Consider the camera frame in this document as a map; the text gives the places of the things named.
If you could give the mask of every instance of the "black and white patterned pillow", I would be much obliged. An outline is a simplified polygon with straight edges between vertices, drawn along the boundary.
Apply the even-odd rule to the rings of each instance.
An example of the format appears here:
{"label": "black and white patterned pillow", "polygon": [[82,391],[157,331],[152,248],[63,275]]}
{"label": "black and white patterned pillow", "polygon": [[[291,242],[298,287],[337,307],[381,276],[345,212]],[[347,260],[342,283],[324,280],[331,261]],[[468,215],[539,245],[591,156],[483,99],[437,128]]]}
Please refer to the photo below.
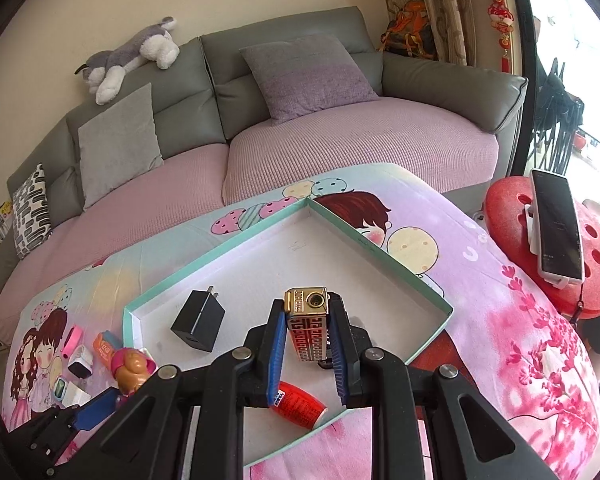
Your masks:
{"label": "black and white patterned pillow", "polygon": [[13,238],[19,259],[44,242],[50,232],[45,170],[39,164],[13,195]]}

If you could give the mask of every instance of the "red stool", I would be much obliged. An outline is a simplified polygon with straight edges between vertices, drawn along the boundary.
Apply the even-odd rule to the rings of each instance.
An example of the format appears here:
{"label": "red stool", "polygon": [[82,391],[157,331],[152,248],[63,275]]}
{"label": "red stool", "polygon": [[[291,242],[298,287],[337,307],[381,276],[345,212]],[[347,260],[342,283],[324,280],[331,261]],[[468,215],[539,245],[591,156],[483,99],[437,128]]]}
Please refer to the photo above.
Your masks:
{"label": "red stool", "polygon": [[[538,257],[529,250],[526,238],[525,204],[531,203],[531,181],[510,176],[493,184],[484,199],[484,219],[498,247],[542,289],[561,314],[572,316],[580,297],[579,285],[560,290],[538,275]],[[576,202],[582,238],[585,283],[581,319],[600,316],[600,224],[587,208]]]}

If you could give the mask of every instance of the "sofa seat cushion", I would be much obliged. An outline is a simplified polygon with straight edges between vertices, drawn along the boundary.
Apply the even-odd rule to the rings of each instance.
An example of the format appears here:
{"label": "sofa seat cushion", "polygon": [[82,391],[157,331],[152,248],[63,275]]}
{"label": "sofa seat cushion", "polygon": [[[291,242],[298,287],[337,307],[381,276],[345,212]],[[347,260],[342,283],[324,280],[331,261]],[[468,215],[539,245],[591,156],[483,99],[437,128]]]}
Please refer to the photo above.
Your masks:
{"label": "sofa seat cushion", "polygon": [[453,112],[384,97],[322,110],[232,140],[222,195],[234,203],[325,171],[392,162],[442,193],[491,179],[495,136]]}
{"label": "sofa seat cushion", "polygon": [[0,339],[10,343],[20,313],[39,292],[191,218],[224,206],[229,148],[208,144],[168,158],[54,229],[15,268],[0,294]]}

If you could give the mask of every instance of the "gray leather sofa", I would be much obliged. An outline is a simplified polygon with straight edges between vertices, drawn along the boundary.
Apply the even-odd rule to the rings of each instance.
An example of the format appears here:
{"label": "gray leather sofa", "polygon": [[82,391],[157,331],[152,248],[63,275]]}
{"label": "gray leather sofa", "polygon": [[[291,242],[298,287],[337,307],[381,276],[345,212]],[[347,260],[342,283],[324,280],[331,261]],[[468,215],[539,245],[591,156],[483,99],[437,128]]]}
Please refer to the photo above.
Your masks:
{"label": "gray leather sofa", "polygon": [[[376,52],[362,14],[356,7],[346,7],[275,18],[194,38],[180,47],[180,56],[170,69],[161,71],[154,63],[136,69],[126,76],[120,94],[109,105],[98,106],[90,96],[60,119],[9,177],[10,194],[42,162],[52,226],[80,215],[84,197],[78,128],[147,82],[152,83],[155,130],[164,159],[207,144],[230,144],[245,128],[269,118],[262,94],[238,50],[250,44],[318,33],[339,38],[378,94],[446,108],[495,135],[499,151],[493,179],[507,174],[526,79]],[[445,195],[471,213],[480,208],[489,184],[490,180]],[[0,292],[17,263],[10,235],[0,246]]]}

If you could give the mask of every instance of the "gray and white plush toy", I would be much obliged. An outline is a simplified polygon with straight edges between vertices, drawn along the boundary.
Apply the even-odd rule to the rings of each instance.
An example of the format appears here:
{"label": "gray and white plush toy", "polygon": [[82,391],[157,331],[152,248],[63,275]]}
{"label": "gray and white plush toy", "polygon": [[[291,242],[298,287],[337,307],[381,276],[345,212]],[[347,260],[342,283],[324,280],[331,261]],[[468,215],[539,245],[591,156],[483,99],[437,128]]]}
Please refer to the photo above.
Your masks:
{"label": "gray and white plush toy", "polygon": [[169,31],[176,25],[171,16],[160,23],[145,27],[116,50],[103,50],[93,54],[78,70],[89,86],[89,93],[96,94],[96,103],[103,105],[118,95],[127,72],[155,61],[158,68],[169,68],[180,53]]}

